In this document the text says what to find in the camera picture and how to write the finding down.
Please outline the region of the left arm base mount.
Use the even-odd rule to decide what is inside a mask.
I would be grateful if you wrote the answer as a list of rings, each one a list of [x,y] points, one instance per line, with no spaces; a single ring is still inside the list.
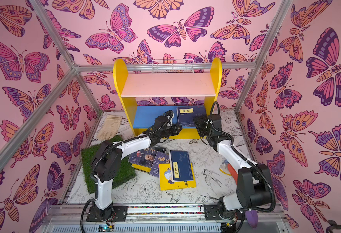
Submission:
[[[104,222],[104,221],[113,221],[113,222],[124,222],[126,221],[128,212],[128,206],[116,206],[109,205],[104,210],[99,209],[95,203],[90,207],[87,222]]]

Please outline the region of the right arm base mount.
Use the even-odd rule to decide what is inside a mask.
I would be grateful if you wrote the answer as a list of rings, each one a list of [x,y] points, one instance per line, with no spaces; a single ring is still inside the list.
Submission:
[[[207,203],[200,207],[206,220],[215,221],[236,221],[237,213],[235,210],[228,211],[221,202]]]

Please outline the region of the yellow cartoon cover book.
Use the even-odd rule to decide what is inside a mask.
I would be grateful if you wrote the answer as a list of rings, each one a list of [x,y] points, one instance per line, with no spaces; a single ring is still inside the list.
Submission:
[[[170,164],[159,164],[159,180],[161,191],[197,187],[196,180],[179,182],[172,181],[172,172]]]

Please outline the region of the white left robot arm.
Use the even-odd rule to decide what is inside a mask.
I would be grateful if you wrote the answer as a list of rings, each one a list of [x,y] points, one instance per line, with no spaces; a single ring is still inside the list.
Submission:
[[[173,124],[173,118],[174,112],[169,110],[158,116],[153,126],[137,137],[120,142],[110,140],[103,142],[92,161],[90,175],[96,185],[94,203],[99,210],[106,210],[113,204],[112,185],[122,159],[138,150],[151,148],[160,143],[161,139],[177,136],[181,132],[182,126]]]

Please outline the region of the purple cover book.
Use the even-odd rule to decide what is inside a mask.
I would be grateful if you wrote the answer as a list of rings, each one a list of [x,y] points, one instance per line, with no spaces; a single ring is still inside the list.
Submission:
[[[159,165],[169,163],[169,155],[164,152],[157,151],[149,174],[159,178]]]

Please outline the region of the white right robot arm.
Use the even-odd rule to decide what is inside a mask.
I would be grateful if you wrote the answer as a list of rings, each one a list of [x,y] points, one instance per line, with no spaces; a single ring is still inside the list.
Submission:
[[[220,198],[220,211],[272,212],[276,199],[269,168],[252,161],[236,147],[234,138],[222,130],[220,115],[197,116],[194,123],[199,136],[205,137],[208,145],[222,155],[237,173],[236,191]]]

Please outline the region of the navy book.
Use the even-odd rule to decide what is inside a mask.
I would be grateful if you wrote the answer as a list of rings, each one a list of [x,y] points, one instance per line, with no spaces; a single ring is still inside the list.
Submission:
[[[183,150],[169,152],[172,179],[174,182],[188,182],[194,180],[189,153]]]
[[[194,118],[206,116],[203,105],[187,105],[177,107],[178,124],[182,127],[195,128]]]

